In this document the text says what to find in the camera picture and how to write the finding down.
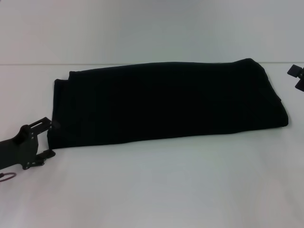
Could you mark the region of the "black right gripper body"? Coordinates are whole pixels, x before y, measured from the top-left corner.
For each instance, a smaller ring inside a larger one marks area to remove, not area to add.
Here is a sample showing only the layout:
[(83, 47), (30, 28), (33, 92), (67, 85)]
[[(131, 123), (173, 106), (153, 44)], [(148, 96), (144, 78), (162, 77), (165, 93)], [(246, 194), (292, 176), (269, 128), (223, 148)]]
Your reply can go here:
[(301, 72), (298, 75), (299, 81), (298, 83), (295, 85), (295, 88), (304, 92), (304, 72)]

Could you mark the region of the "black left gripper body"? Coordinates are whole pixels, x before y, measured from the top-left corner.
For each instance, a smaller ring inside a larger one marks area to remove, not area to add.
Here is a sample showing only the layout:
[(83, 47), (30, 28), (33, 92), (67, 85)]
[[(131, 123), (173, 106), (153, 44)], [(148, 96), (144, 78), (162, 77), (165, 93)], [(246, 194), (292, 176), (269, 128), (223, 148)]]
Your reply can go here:
[(0, 170), (16, 164), (27, 170), (34, 162), (37, 151), (37, 136), (29, 125), (22, 126), (16, 136), (0, 142)]

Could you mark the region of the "black FREE print t-shirt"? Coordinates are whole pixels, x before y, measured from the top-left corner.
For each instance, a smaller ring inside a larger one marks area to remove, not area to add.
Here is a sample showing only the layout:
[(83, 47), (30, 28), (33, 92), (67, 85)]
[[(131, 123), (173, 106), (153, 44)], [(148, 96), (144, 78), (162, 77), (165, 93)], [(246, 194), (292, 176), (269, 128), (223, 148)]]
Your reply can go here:
[(51, 149), (280, 128), (288, 115), (265, 70), (167, 62), (71, 71), (56, 80)]

